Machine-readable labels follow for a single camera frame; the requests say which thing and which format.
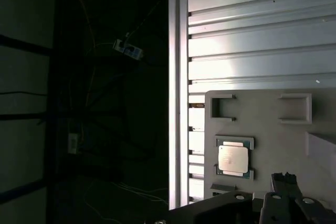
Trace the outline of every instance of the ribbed metal panel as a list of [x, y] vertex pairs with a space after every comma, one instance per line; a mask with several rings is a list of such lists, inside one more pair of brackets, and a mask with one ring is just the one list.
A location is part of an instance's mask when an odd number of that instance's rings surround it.
[[[188, 0], [189, 103], [209, 90], [336, 87], [336, 0]], [[189, 149], [204, 151], [204, 109], [190, 108]], [[199, 157], [189, 173], [203, 175]], [[190, 179], [190, 197], [203, 197]]]

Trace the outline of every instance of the screw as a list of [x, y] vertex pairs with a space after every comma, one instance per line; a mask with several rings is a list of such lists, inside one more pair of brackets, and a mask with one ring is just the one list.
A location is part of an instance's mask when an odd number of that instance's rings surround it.
[[244, 197], [243, 195], [237, 195], [237, 196], [236, 196], [236, 199], [243, 200], [243, 199], [245, 199], [245, 197]]
[[304, 198], [302, 201], [306, 204], [313, 204], [314, 203], [314, 201], [312, 199], [308, 199], [308, 198]]

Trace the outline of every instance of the electrical outlet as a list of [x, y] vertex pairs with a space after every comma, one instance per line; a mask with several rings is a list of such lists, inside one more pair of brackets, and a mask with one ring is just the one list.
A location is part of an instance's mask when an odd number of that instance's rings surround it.
[[124, 55], [127, 55], [131, 58], [133, 58], [134, 60], [141, 60], [142, 56], [143, 56], [143, 51], [142, 49], [140, 49], [139, 47], [135, 47], [131, 44], [125, 44], [123, 46], [121, 46], [120, 44], [122, 43], [122, 40], [117, 39], [114, 43], [114, 50], [119, 51], [121, 53], [123, 53]]
[[79, 139], [79, 134], [69, 133], [68, 135], [68, 153], [69, 154], [78, 154], [78, 139]]

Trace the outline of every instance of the electrical cable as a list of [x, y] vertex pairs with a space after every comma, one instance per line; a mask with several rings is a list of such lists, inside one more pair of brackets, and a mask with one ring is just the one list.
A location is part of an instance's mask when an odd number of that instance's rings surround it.
[[48, 96], [47, 94], [32, 93], [32, 92], [26, 92], [26, 91], [0, 92], [0, 95], [7, 95], [7, 94], [29, 94], [29, 95], [35, 95], [35, 96], [38, 96], [38, 97]]
[[134, 190], [139, 190], [139, 191], [143, 191], [145, 193], [152, 193], [152, 192], [155, 192], [155, 191], [164, 191], [164, 190], [168, 190], [168, 188], [159, 188], [159, 189], [155, 189], [155, 190], [149, 190], [149, 191], [146, 191], [146, 190], [143, 190], [143, 189], [139, 189], [139, 188], [136, 188], [136, 187], [133, 187], [133, 186], [129, 186], [129, 185], [126, 185], [125, 183], [120, 183], [121, 185], [123, 185], [124, 187], [127, 187], [127, 188], [130, 188], [130, 189], [134, 189]]
[[154, 10], [157, 8], [159, 3], [163, 0], [158, 0], [157, 3], [150, 9], [150, 11], [147, 13], [147, 15], [144, 17], [144, 19], [140, 22], [140, 24], [131, 32], [126, 33], [125, 40], [123, 40], [124, 44], [126, 45], [128, 40], [131, 38], [131, 36], [139, 30], [139, 28], [146, 22], [147, 18], [154, 12]]
[[113, 183], [113, 182], [111, 182], [111, 183], [112, 183], [113, 185], [115, 185], [115, 186], [117, 186], [117, 187], [123, 189], [123, 190], [126, 190], [126, 191], [129, 191], [129, 192], [131, 192], [131, 193], [137, 194], [137, 195], [139, 195], [140, 197], [144, 197], [144, 198], [152, 197], [153, 199], [150, 199], [150, 198], [149, 198], [150, 201], [162, 201], [162, 202], [164, 202], [166, 205], [168, 205], [168, 202], [167, 202], [166, 200], [160, 198], [160, 197], [157, 197], [157, 196], [154, 196], [154, 195], [150, 195], [150, 194], [141, 193], [141, 192], [138, 192], [138, 191], [134, 191], [134, 190], [131, 190], [131, 189], [127, 188], [127, 187], [124, 187], [124, 186], [121, 186], [121, 185], [117, 185], [116, 183]]
[[91, 187], [93, 186], [93, 183], [95, 182], [95, 180], [93, 180], [90, 184], [90, 186], [88, 187], [88, 189], [86, 189], [84, 195], [83, 195], [83, 200], [84, 200], [84, 203], [89, 206], [94, 212], [96, 212], [96, 214], [102, 219], [102, 220], [109, 220], [109, 221], [114, 221], [118, 224], [122, 224], [120, 221], [118, 220], [115, 220], [115, 219], [112, 219], [112, 218], [105, 218], [101, 215], [101, 213], [95, 208], [93, 207], [92, 205], [90, 205], [87, 201], [86, 201], [86, 195], [88, 194], [88, 191], [91, 189]]
[[[115, 42], [104, 42], [104, 43], [98, 43], [96, 44], [96, 48], [99, 46], [103, 46], [103, 45], [114, 45]], [[89, 53], [91, 53], [91, 51], [93, 50], [93, 47], [91, 47], [86, 53], [85, 56], [87, 56]]]
[[[93, 34], [93, 31], [92, 31], [92, 27], [90, 25], [90, 19], [89, 19], [89, 15], [88, 15], [88, 12], [86, 10], [86, 7], [85, 7], [85, 4], [84, 4], [84, 1], [83, 0], [79, 0], [81, 6], [82, 6], [82, 9], [84, 11], [84, 14], [85, 14], [85, 18], [87, 20], [87, 24], [89, 26], [89, 30], [90, 30], [90, 33], [91, 33], [91, 37], [92, 37], [92, 44], [93, 44], [93, 53], [94, 53], [94, 56], [96, 57], [97, 56], [97, 51], [96, 51], [96, 40], [95, 40], [95, 36]], [[92, 87], [92, 83], [93, 83], [93, 80], [94, 80], [94, 76], [96, 75], [96, 66], [93, 67], [93, 71], [92, 71], [92, 76], [91, 76], [91, 80], [90, 80], [90, 84], [89, 84], [89, 89], [88, 89], [88, 92], [87, 92], [87, 96], [86, 96], [86, 102], [85, 102], [85, 106], [88, 105], [88, 102], [89, 102], [89, 98], [90, 98], [90, 91], [91, 91], [91, 87]]]

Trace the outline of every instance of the power strip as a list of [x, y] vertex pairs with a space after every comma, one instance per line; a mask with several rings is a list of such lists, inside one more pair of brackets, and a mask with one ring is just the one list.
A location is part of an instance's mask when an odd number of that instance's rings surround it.
[[139, 47], [135, 47], [131, 44], [125, 44], [123, 45], [122, 40], [117, 39], [113, 45], [114, 50], [123, 53], [124, 55], [127, 55], [134, 60], [141, 60], [143, 57], [143, 51]]

